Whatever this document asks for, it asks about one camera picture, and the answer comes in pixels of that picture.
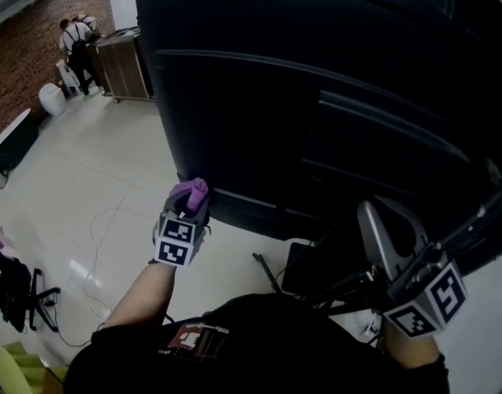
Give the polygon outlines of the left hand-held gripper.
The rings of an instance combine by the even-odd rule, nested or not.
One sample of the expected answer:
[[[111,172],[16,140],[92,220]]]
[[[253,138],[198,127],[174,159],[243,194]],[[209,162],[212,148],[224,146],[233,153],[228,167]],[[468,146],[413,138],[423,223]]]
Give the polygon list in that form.
[[[187,207],[190,188],[177,186],[167,197],[152,231],[154,261],[177,268],[188,267],[210,233],[210,197],[195,209]]]

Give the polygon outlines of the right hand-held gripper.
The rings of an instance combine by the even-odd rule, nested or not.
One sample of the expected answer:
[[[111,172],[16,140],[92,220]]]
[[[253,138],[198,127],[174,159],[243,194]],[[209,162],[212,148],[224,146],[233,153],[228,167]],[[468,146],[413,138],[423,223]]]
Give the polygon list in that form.
[[[412,228],[412,250],[395,249],[375,206],[367,200],[357,208],[357,220],[367,259],[382,268],[389,280],[388,297],[394,306],[384,312],[405,337],[423,339],[443,332],[467,301],[456,262],[429,239],[420,218],[399,202],[382,204]]]

